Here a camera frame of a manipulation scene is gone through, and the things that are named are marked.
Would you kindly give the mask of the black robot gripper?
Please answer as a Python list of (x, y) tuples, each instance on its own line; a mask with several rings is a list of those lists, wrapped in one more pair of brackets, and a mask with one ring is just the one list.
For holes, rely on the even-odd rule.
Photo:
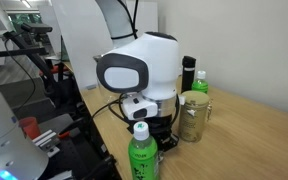
[(138, 149), (154, 146), (157, 152), (167, 152), (177, 146), (179, 138), (172, 132), (171, 116), (128, 121), (128, 131), (133, 135), (131, 145)]

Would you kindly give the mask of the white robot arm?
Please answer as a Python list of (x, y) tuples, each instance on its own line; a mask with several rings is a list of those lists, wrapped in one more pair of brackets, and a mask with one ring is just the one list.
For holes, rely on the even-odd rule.
[(154, 31), (138, 36), (135, 17), (125, 0), (95, 1), (113, 41), (113, 49), (97, 62), (98, 80), (120, 95), (118, 104), (125, 122), (147, 122), (160, 151), (176, 147), (179, 138), (172, 133), (172, 125), (179, 113), (177, 39)]

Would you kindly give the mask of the white foreground robot base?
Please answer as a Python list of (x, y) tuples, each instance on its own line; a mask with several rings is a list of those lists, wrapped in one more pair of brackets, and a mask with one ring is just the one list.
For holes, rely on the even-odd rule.
[(49, 162), (19, 127), (19, 122), (0, 92), (0, 180), (38, 180)]

